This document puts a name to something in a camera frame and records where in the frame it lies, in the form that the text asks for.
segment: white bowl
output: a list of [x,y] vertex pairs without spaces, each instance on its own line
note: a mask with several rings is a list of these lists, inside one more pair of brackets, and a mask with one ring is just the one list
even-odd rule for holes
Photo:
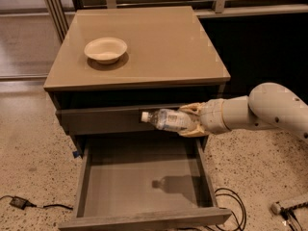
[[100,64],[115,63],[127,50],[127,44],[118,38],[99,38],[85,47],[87,57]]

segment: terrazzo floor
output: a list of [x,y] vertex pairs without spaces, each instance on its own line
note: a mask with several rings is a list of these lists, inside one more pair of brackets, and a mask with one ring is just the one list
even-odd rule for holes
[[[0,197],[18,195],[39,206],[73,206],[82,159],[73,157],[74,145],[59,125],[42,85],[0,83]],[[280,130],[238,130],[211,135],[203,157],[214,189],[229,188],[242,198],[247,212],[245,230],[291,230],[270,205],[308,193],[306,143]],[[63,208],[19,210],[10,201],[9,197],[0,200],[0,230],[58,230],[59,223],[72,217]],[[241,218],[233,199],[220,196],[218,205]],[[295,214],[302,230],[308,230],[308,209]],[[221,227],[234,229],[234,219]]]

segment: bottle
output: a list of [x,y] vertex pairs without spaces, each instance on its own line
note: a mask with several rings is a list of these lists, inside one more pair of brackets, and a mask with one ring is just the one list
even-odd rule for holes
[[141,121],[149,122],[159,130],[188,132],[197,127],[198,117],[181,111],[160,109],[155,112],[142,112]]

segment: drawer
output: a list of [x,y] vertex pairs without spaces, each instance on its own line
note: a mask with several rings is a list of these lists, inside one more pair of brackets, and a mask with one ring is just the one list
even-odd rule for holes
[[177,109],[181,105],[183,104],[72,109],[57,111],[56,116],[68,135],[148,131],[154,130],[154,127],[141,122],[142,111]]
[[164,131],[90,136],[71,221],[60,230],[164,230],[222,224],[199,140]]

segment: bottle cap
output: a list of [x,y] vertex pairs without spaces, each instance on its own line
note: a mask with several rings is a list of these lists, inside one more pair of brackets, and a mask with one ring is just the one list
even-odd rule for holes
[[148,112],[142,112],[141,121],[143,121],[143,122],[148,121]]

